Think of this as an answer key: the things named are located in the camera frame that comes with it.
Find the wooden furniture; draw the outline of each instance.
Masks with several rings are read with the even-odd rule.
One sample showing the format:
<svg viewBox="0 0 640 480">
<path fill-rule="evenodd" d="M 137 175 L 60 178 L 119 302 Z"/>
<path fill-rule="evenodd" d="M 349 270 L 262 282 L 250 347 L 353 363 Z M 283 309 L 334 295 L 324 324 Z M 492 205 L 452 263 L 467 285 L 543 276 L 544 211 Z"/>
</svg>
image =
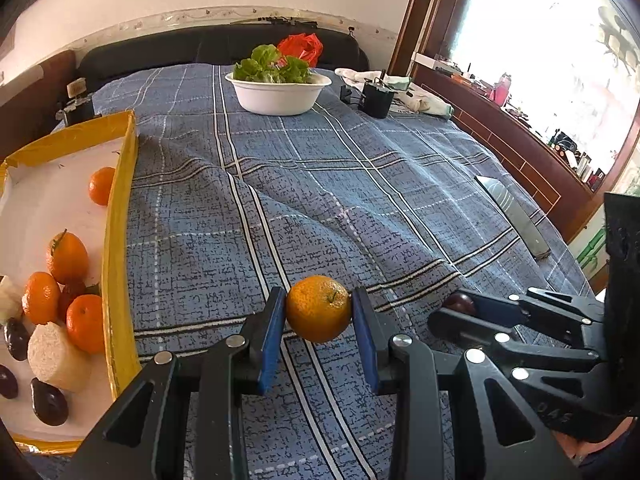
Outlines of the wooden furniture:
<svg viewBox="0 0 640 480">
<path fill-rule="evenodd" d="M 76 56 L 65 50 L 0 86 L 0 162 L 58 124 L 58 103 L 68 100 L 75 73 Z"/>
<path fill-rule="evenodd" d="M 451 120 L 495 153 L 564 240 L 574 236 L 575 213 L 593 193 L 550 147 L 496 104 L 439 72 L 418 66 L 415 83 L 451 103 Z"/>
</svg>

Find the wooden cabinet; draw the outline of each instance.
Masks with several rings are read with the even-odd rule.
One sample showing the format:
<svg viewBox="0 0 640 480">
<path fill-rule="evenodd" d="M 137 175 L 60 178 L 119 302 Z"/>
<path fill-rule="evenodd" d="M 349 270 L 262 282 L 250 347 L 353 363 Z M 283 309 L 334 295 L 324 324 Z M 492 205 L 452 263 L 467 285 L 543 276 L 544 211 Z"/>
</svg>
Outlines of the wooden cabinet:
<svg viewBox="0 0 640 480">
<path fill-rule="evenodd" d="M 539 137 L 494 103 L 430 68 L 418 66 L 414 81 L 453 105 L 451 120 L 495 153 L 564 240 L 575 235 L 576 213 L 593 193 Z"/>
</svg>

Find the blue gripper pad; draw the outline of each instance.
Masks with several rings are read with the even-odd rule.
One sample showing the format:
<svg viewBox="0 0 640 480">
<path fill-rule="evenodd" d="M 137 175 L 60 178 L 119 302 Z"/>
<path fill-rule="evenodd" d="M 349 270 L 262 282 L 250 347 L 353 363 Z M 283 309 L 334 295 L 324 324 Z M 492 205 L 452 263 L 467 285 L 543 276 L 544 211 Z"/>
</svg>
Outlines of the blue gripper pad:
<svg viewBox="0 0 640 480">
<path fill-rule="evenodd" d="M 262 316 L 268 316 L 268 320 L 264 318 L 261 320 L 266 324 L 266 331 L 259 349 L 262 352 L 262 366 L 258 377 L 259 395 L 263 395 L 271 386 L 278 364 L 280 340 L 284 329 L 285 298 L 284 289 L 273 287 L 269 294 L 267 305 L 261 313 Z"/>
<path fill-rule="evenodd" d="M 369 321 L 367 320 L 367 317 L 375 316 L 376 314 L 363 288 L 356 288 L 351 294 L 351 311 L 353 328 L 356 332 L 356 340 L 360 352 L 360 361 L 362 362 L 362 368 L 364 368 L 364 377 L 369 386 L 371 386 L 371 391 L 376 394 L 380 386 L 378 359 L 376 346 L 369 328 Z"/>
</svg>

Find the white cloth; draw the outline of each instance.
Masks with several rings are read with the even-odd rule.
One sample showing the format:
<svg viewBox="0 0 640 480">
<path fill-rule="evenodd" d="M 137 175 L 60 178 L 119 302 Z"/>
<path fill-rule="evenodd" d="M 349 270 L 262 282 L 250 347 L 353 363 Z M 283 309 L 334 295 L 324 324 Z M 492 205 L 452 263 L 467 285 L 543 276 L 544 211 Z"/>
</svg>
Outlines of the white cloth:
<svg viewBox="0 0 640 480">
<path fill-rule="evenodd" d="M 365 79 L 379 78 L 382 72 L 380 70 L 369 70 L 368 72 L 356 72 L 351 68 L 336 68 L 336 75 L 339 75 L 344 83 L 348 86 L 357 88 L 362 92 L 364 88 Z M 396 84 L 402 82 L 406 78 L 400 76 L 389 76 L 385 74 L 384 82 L 387 84 Z M 427 92 L 424 88 L 411 83 L 409 85 L 409 92 L 411 96 L 406 92 L 396 91 L 396 99 L 407 107 L 412 112 L 421 112 L 438 117 L 444 117 L 450 119 L 453 114 L 453 106 L 444 102 L 437 95 Z"/>
</svg>

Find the bread piece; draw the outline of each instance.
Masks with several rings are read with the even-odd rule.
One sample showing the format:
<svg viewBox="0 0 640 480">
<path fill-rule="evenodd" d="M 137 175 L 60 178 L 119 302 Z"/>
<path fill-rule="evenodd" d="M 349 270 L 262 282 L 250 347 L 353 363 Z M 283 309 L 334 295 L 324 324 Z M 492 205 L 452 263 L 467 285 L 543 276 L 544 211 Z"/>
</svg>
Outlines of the bread piece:
<svg viewBox="0 0 640 480">
<path fill-rule="evenodd" d="M 0 324 L 6 325 L 10 318 L 22 317 L 22 290 L 8 276 L 0 282 Z"/>
<path fill-rule="evenodd" d="M 27 359 L 38 380 L 61 390 L 79 392 L 91 373 L 89 355 L 69 341 L 65 328 L 52 322 L 36 325 Z"/>
</svg>

